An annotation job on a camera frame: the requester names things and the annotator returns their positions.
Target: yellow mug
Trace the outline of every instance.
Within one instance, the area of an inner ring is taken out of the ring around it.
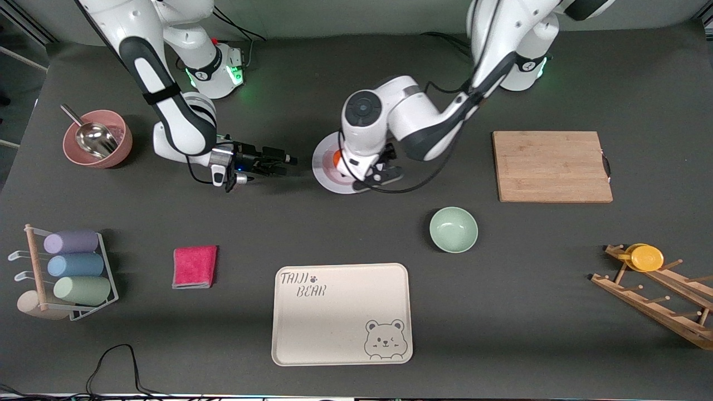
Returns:
[[[617,255],[617,259],[641,273],[659,270],[664,265],[661,251],[645,243],[631,245],[624,253]]]

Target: bear drawing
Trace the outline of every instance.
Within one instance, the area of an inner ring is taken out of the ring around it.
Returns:
[[[404,338],[404,322],[399,319],[391,324],[380,325],[375,320],[366,323],[364,350],[369,359],[401,359],[409,349]]]

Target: metal ladle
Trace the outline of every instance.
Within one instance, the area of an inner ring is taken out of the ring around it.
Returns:
[[[118,146],[116,138],[104,124],[85,123],[77,113],[64,103],[60,105],[60,108],[79,126],[75,138],[79,147],[84,151],[98,159],[103,159],[116,150]]]

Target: pink towel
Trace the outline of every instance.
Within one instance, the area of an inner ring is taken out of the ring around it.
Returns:
[[[213,285],[216,245],[178,248],[173,251],[173,289],[210,288]]]

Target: light green bowl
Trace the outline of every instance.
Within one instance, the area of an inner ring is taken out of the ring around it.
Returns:
[[[467,211],[453,206],[442,208],[431,219],[431,239],[449,253],[461,253],[476,243],[478,224]]]

